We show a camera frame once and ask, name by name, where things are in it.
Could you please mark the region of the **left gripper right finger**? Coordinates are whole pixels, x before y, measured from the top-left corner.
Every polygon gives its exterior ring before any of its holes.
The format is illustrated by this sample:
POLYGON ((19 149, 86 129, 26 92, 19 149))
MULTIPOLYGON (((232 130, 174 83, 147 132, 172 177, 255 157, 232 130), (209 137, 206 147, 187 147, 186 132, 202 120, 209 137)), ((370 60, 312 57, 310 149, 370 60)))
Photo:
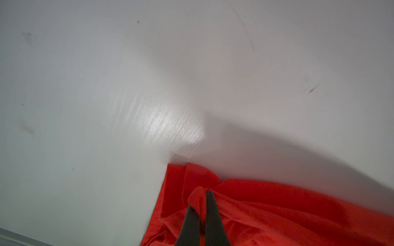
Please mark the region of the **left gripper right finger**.
POLYGON ((205 245, 231 246, 212 191, 206 193, 205 245))

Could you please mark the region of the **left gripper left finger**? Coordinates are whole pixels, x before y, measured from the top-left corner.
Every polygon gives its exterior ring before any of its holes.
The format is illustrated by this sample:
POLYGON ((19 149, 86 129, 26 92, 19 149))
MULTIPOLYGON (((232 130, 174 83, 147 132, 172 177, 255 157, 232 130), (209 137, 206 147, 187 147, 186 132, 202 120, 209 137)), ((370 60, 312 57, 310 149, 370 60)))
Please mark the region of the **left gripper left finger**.
POLYGON ((201 220, 192 206, 189 206, 175 246, 200 245, 201 220))

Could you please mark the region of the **red t-shirt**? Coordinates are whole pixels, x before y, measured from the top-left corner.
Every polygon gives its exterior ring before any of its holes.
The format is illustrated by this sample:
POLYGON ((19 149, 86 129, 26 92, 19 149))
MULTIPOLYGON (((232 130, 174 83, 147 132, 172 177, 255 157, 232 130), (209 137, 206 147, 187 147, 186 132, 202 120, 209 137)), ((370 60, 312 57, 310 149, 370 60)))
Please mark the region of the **red t-shirt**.
POLYGON ((202 220, 214 194, 233 246, 391 246, 394 219, 314 191, 280 183, 220 180, 194 165, 168 165, 142 239, 144 246, 173 246, 192 207, 202 220))

